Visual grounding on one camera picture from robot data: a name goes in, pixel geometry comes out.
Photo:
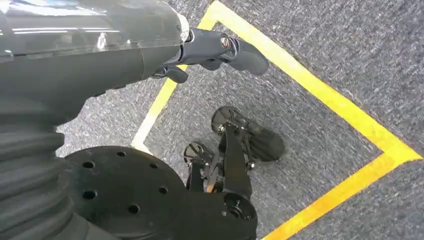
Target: plastic cover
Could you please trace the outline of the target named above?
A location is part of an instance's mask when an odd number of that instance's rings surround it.
[[[0,62],[178,46],[188,23],[160,0],[0,0]]]

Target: gray carpet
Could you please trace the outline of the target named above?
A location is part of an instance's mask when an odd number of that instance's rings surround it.
[[[168,2],[196,26],[212,1]],[[423,1],[222,2],[424,155]],[[228,66],[215,72],[193,66],[188,72],[190,79],[178,86],[145,143],[184,178],[181,155],[186,144],[200,140],[210,148],[217,146],[210,118],[220,106],[234,105],[281,134],[288,153],[278,163],[262,164],[251,173],[259,237],[381,154],[274,66],[261,77]],[[77,120],[61,128],[67,139],[60,154],[95,145],[129,145],[159,82],[141,82],[90,100]],[[422,186],[422,164],[407,166],[392,173],[395,178],[390,179],[398,182],[382,179],[294,239],[423,239],[417,216],[423,196],[414,187]],[[404,169],[416,169],[417,177]],[[391,197],[396,193],[402,199]],[[398,200],[411,204],[399,205]],[[395,220],[395,208],[405,217]],[[366,221],[362,212],[371,219]]]

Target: yellow line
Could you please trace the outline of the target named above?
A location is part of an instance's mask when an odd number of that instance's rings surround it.
[[[307,208],[296,214],[263,240],[288,239],[315,220],[328,213],[362,189],[368,187],[384,175],[397,168],[402,161],[395,160],[383,153],[341,184],[327,192]]]
[[[264,239],[281,240],[291,237],[399,165],[407,161],[422,159],[414,150],[367,115],[353,102],[315,77],[287,51],[231,9],[219,1],[215,1],[208,11],[210,11],[212,18],[221,22],[245,41],[253,44],[271,62],[384,152],[380,157],[348,177]]]
[[[198,25],[199,29],[211,30],[214,27],[217,21],[211,18],[210,16],[211,12],[208,9]],[[184,71],[187,69],[187,67],[187,65],[180,66],[180,68]],[[147,149],[146,145],[144,144],[144,141],[149,135],[150,130],[156,122],[156,119],[158,119],[159,114],[161,114],[162,110],[165,108],[168,100],[172,96],[176,87],[177,84],[174,81],[169,78],[166,79],[165,84],[162,86],[162,89],[160,90],[159,94],[151,105],[145,119],[141,123],[140,128],[138,129],[134,139],[132,140],[131,145],[135,149],[151,154],[150,151]]]
[[[372,117],[310,73],[286,50],[273,42],[254,26],[224,4],[215,1],[210,6],[213,17],[245,41],[259,49],[271,62],[346,120],[358,132],[393,158],[421,159],[421,157],[386,130]]]

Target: round plate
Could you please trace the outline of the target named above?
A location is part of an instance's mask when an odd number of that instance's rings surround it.
[[[186,188],[166,163],[128,147],[84,149],[65,158],[77,214],[119,238],[162,236],[181,215]]]

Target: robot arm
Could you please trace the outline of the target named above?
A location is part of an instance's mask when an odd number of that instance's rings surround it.
[[[9,0],[0,3],[0,239],[113,240],[74,214],[56,127],[85,101],[176,66],[263,74],[268,61],[224,33],[187,29],[156,0]]]

